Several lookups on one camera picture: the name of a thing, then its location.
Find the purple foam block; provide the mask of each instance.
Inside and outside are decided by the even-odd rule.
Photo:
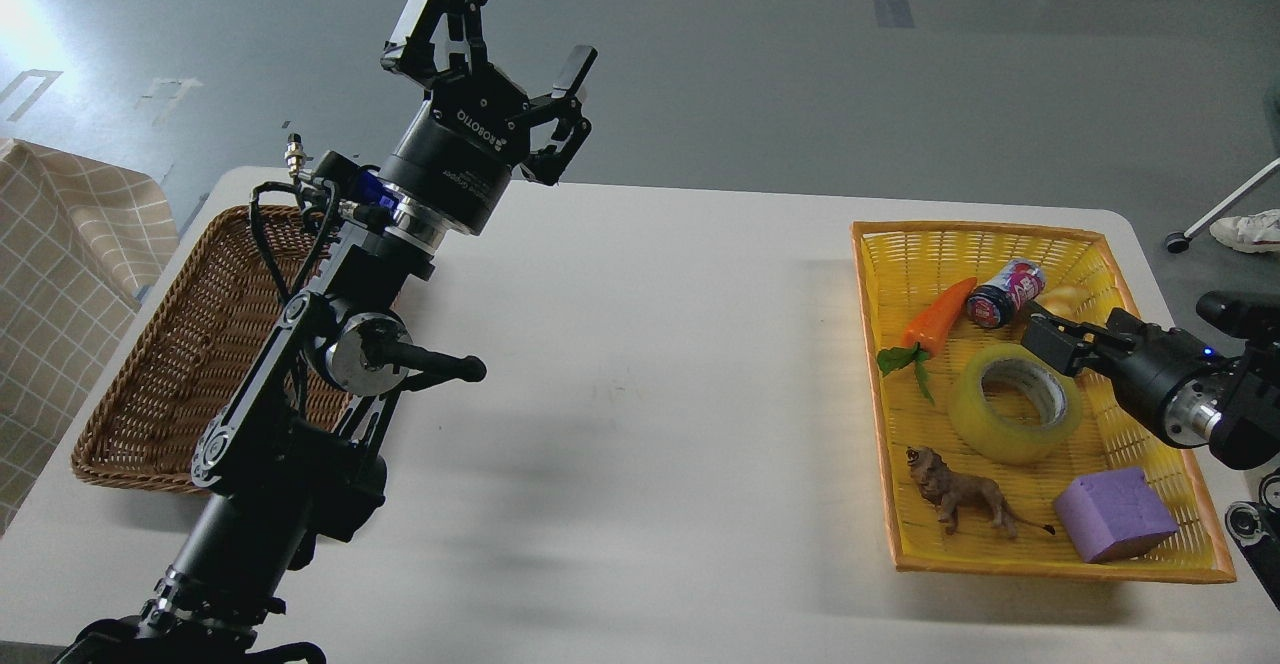
[[[1137,467],[1075,477],[1053,500],[1053,510],[1089,564],[1142,557],[1178,532],[1178,522]]]

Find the checkered cloth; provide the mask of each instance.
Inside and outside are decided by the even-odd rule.
[[[150,177],[0,139],[0,534],[178,244]]]

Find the black cable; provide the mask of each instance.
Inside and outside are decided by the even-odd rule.
[[[319,646],[311,644],[310,641],[300,641],[294,644],[288,644],[284,646],[278,646],[275,649],[266,649],[262,651],[255,651],[252,654],[244,654],[246,664],[279,664],[285,661],[306,661],[307,664],[325,664],[324,651]]]
[[[276,299],[280,301],[280,307],[288,303],[289,290],[284,284],[284,275],[280,273],[279,264],[275,262],[275,255],[271,253],[271,244],[266,241],[266,232],[262,228],[262,212],[260,210],[259,196],[264,191],[292,191],[288,186],[280,184],[280,182],[266,180],[262,184],[253,187],[252,198],[248,202],[248,230],[253,238],[253,244],[257,248],[259,257],[262,258],[262,264],[266,264],[266,271],[271,275],[271,281],[275,284]]]
[[[271,281],[275,284],[276,299],[279,299],[280,307],[288,303],[296,292],[287,289],[284,284],[284,273],[280,271],[279,262],[275,261],[275,253],[271,251],[270,241],[266,239],[266,230],[262,226],[262,212],[261,203],[259,198],[265,191],[283,191],[283,193],[292,193],[297,196],[301,192],[298,186],[282,184],[278,180],[266,180],[261,186],[253,187],[253,194],[248,203],[248,223],[250,234],[253,238],[253,244],[257,248],[259,257],[262,258],[262,264],[266,266],[266,271],[271,275]],[[307,412],[307,363],[302,358],[302,354],[293,362],[293,367],[289,368],[289,377],[293,380],[293,402],[301,417],[306,418]]]
[[[293,202],[298,205],[298,210],[306,209],[306,203],[302,202],[302,180],[298,177],[293,177]]]
[[[374,406],[372,397],[357,398],[356,406],[347,409],[346,420],[340,421],[338,427],[333,430],[334,435],[338,436],[338,439],[351,440],[351,438],[356,435],[356,430],[360,429],[360,425],[364,423],[365,415],[369,413],[370,406]]]
[[[320,232],[316,232],[316,239],[311,243],[311,251],[307,251],[307,257],[302,260],[302,269],[298,269],[297,276],[293,276],[293,289],[289,296],[301,292],[302,285],[306,284],[307,278],[311,276],[311,267],[315,266],[316,258],[320,258],[320,253],[324,251],[325,243],[328,243],[330,232],[333,232],[334,223],[337,223],[338,202],[337,191],[329,189],[329,203],[324,210],[324,219],[320,221]]]

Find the wicker basket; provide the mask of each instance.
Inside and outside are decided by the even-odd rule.
[[[293,207],[262,207],[266,237],[287,280],[312,237]],[[201,493],[191,455],[227,404],[279,316],[275,287],[257,255],[248,209],[218,214],[143,328],[72,453],[88,484]],[[332,429],[349,397],[310,374],[307,413]]]
[[[946,413],[952,383],[978,351],[996,342],[1019,342],[1024,322],[991,331],[960,317],[942,356],[925,363],[937,406],[920,395],[910,372],[882,377],[877,368],[877,351],[897,345],[910,319],[942,289],[964,278],[986,281],[1015,257],[1041,264],[1051,287],[1087,287],[1091,296],[1073,313],[1076,321],[1105,322],[1114,307],[1138,313],[1105,237],[1006,223],[854,223],[851,233],[886,526],[897,569],[1190,583],[1235,581],[1196,458],[1162,445],[1133,421],[1119,408],[1110,383],[1100,374],[1085,371],[1076,377],[1084,399],[1083,422],[1046,461],[1025,467],[997,464],[957,438]],[[993,404],[1002,413],[1038,421],[1029,400],[1002,399],[1010,402]],[[968,514],[959,531],[948,536],[933,505],[911,482],[906,447],[932,447],[952,470],[995,478],[1019,514],[1046,523],[1057,523],[1053,499],[1079,473],[1140,467],[1178,521],[1179,532],[1146,557],[1107,564],[1080,562],[1061,528],[1057,536],[1048,536],[1024,527],[1016,540],[1009,540],[987,526],[983,516]]]

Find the toy carrot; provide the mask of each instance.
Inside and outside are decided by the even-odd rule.
[[[964,311],[964,301],[969,297],[973,287],[978,285],[978,278],[966,278],[964,281],[947,287],[933,304],[928,304],[923,312],[916,313],[902,331],[902,339],[892,349],[881,349],[876,354],[876,363],[881,374],[896,372],[906,365],[915,363],[915,381],[920,385],[920,394],[933,404],[933,395],[929,394],[929,374],[924,371],[924,360],[942,354],[943,345],[947,344],[947,333],[955,325],[960,312]]]
[[[942,348],[947,344],[947,333],[960,317],[960,312],[964,312],[964,301],[977,285],[978,278],[966,278],[947,287],[947,290],[933,299],[933,304],[911,319],[902,331],[899,345],[913,345],[919,342],[920,349],[928,351],[929,357],[942,354]]]

